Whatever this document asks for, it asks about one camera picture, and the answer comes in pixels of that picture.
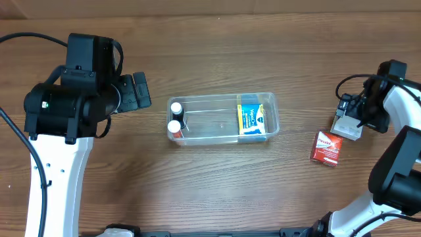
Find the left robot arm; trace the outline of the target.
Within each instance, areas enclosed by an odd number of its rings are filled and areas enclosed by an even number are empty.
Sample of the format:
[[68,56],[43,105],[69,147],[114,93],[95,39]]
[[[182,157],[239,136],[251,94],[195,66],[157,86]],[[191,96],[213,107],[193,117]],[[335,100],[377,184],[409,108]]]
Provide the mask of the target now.
[[26,95],[32,156],[27,236],[77,236],[84,171],[100,122],[151,105],[143,72],[123,74],[114,39],[70,34],[66,62]]

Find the red Panadol box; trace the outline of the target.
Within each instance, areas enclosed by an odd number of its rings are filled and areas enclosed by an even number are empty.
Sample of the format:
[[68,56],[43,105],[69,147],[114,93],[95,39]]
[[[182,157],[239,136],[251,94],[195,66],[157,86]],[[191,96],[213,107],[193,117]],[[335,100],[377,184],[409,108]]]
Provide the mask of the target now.
[[314,139],[310,160],[336,167],[342,142],[343,138],[339,136],[319,131]]

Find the orange tube white cap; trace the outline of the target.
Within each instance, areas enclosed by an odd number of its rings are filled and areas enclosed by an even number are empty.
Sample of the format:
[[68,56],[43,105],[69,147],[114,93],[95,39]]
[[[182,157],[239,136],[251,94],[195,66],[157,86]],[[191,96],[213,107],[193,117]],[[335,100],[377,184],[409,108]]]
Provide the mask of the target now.
[[171,120],[167,124],[167,130],[169,131],[169,133],[172,135],[173,138],[183,137],[181,124],[177,120]]

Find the dark bottle white cap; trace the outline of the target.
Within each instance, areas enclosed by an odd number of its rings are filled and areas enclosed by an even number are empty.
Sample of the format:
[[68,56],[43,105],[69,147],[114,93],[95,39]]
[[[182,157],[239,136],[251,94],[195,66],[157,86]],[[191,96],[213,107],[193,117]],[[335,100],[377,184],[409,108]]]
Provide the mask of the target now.
[[172,120],[178,121],[180,123],[181,129],[185,128],[187,117],[182,104],[179,102],[173,102],[170,106],[170,111],[172,113]]

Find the white medicine box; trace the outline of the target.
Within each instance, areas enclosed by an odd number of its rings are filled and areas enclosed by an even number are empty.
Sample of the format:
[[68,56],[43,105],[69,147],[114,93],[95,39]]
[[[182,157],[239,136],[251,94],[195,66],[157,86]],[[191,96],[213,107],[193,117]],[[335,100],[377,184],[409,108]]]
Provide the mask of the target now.
[[348,116],[335,116],[330,132],[350,140],[357,140],[362,136],[362,127],[358,127],[360,120]]

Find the blue yellow VapoDrops box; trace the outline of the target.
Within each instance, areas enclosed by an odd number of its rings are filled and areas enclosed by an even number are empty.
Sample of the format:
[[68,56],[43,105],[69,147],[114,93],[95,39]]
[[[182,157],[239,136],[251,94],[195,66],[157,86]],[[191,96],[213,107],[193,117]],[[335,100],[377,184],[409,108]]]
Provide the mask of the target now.
[[237,119],[240,135],[266,134],[263,104],[239,104]]

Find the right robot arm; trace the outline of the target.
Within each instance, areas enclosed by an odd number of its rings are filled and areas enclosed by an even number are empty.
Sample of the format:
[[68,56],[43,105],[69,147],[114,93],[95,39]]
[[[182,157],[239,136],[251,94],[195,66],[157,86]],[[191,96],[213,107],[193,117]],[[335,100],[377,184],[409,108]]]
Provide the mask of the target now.
[[394,126],[396,137],[374,165],[368,191],[347,207],[329,212],[312,227],[294,230],[295,236],[370,236],[393,219],[419,222],[420,84],[405,78],[407,64],[382,62],[376,74],[362,74],[363,90],[338,95],[331,132],[356,140],[362,127],[386,133]]

